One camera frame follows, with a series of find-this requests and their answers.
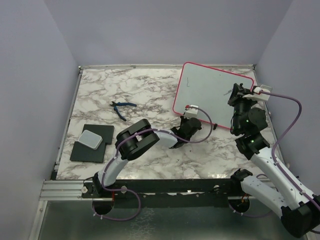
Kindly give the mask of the red framed whiteboard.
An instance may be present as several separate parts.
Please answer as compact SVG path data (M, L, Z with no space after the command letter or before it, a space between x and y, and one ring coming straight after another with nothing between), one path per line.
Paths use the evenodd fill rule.
M193 62L182 66L172 111L183 115L186 105L195 105L204 110L218 127L230 129L233 108L228 105L234 84L243 84L247 89L255 85L250 76L232 73Z

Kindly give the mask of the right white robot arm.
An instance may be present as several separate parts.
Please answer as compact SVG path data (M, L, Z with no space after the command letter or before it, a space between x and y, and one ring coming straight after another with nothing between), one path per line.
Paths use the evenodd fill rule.
M236 196L246 193L258 199L280 218L293 237L300 238L320 224L320 197L293 175L261 133L268 126L267 116L255 104L266 102L271 95L268 86L248 89L235 83L227 103L233 107L230 132L237 137L237 149L262 170L274 188L241 170L232 175L229 189Z

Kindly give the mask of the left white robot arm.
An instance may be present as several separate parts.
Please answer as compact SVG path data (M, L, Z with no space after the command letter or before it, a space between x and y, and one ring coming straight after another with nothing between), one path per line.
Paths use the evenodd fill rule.
M194 117L182 117L180 126L169 130L154 128L147 119L136 122L116 136L115 154L103 169L93 176L94 193L101 198L106 197L126 164L138 159L153 146L180 148L189 143L191 137L201 129L201 122Z

